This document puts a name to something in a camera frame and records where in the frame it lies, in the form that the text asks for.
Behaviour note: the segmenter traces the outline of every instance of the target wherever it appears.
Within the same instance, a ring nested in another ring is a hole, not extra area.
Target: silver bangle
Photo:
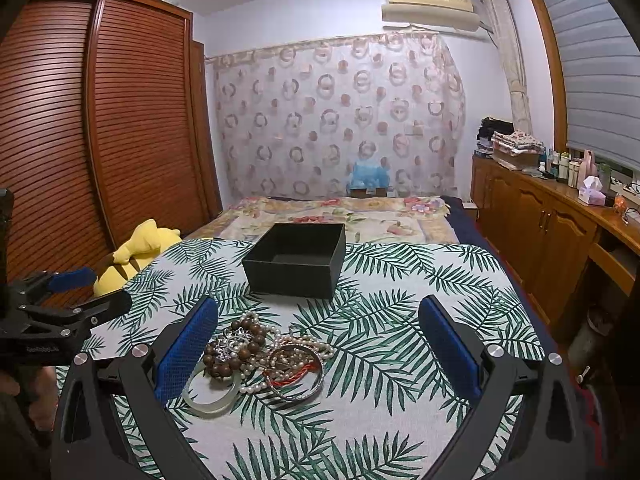
[[[206,368],[204,362],[199,361],[196,367],[193,369],[187,384],[182,390],[182,399],[187,405],[190,407],[191,411],[194,412],[195,415],[212,415],[217,412],[221,412],[222,410],[231,406],[236,400],[236,395],[240,391],[240,384],[242,383],[242,375],[234,370],[233,380],[234,382],[231,384],[228,392],[220,397],[218,400],[214,400],[213,402],[209,402],[207,404],[199,404],[194,402],[189,395],[189,388],[191,386],[191,381],[198,375],[201,371]]]
[[[285,350],[302,350],[306,354],[311,355],[311,357],[314,359],[314,363],[318,367],[318,376],[316,377],[316,380],[314,381],[311,388],[295,396],[286,396],[283,393],[281,393],[278,390],[278,388],[273,385],[273,383],[271,382],[271,377],[268,374],[265,374],[266,383],[269,385],[269,387],[271,388],[271,391],[273,391],[274,394],[276,394],[278,397],[280,397],[283,400],[288,400],[289,402],[300,402],[301,400],[307,400],[310,397],[313,397],[316,393],[318,393],[318,391],[320,391],[320,388],[322,387],[322,382],[324,382],[324,367],[322,366],[322,359],[320,358],[317,352],[315,352],[308,346],[301,345],[298,343],[288,343],[288,344],[279,346],[275,350],[273,350],[269,354],[269,357],[267,358],[267,362],[270,363],[271,359],[276,354]]]

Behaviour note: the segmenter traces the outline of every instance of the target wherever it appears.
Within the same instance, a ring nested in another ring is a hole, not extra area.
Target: window blind
[[[607,0],[544,0],[558,41],[567,145],[640,171],[640,51]]]

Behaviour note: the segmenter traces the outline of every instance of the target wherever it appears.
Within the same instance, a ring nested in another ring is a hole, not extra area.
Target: human hand
[[[51,431],[58,407],[56,369],[44,367],[38,370],[31,389],[38,398],[29,406],[29,418],[37,430]],[[7,373],[0,371],[0,392],[15,397],[20,393],[20,384]]]

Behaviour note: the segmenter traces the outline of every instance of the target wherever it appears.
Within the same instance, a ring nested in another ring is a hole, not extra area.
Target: bedspread
[[[421,478],[468,410],[419,329],[417,307],[428,294],[485,343],[543,356],[510,281],[477,246],[348,244],[334,298],[324,301],[252,292],[240,263],[252,245],[194,239],[171,247],[127,283],[130,312],[92,330],[85,344],[94,357],[123,355],[137,342],[151,343],[210,294],[220,305],[219,328],[253,309],[270,324],[293,325],[334,346],[315,399],[282,407],[267,392],[239,396],[232,409],[207,420],[191,415],[181,399],[169,402],[218,479]],[[60,369],[60,380],[64,374]],[[199,380],[205,386],[195,386],[198,400],[221,395]],[[117,397],[116,404],[142,468],[158,474],[126,400]],[[495,468],[518,407],[512,397],[477,475]]]
[[[188,238],[257,240],[276,222],[337,222],[346,240],[359,242],[457,243],[446,220],[449,207],[440,197],[333,198],[284,202],[245,198]]]

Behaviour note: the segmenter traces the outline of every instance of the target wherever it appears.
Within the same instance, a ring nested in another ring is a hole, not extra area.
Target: stack of clothes
[[[494,119],[493,117],[485,117],[478,128],[478,145],[475,154],[482,158],[492,158],[494,154],[494,145],[491,138],[495,133],[510,136],[513,133],[513,123]]]
[[[494,150],[500,150],[509,155],[522,155],[523,153],[533,153],[541,155],[545,153],[545,145],[541,140],[516,130],[512,135],[505,135],[495,132],[491,138]]]

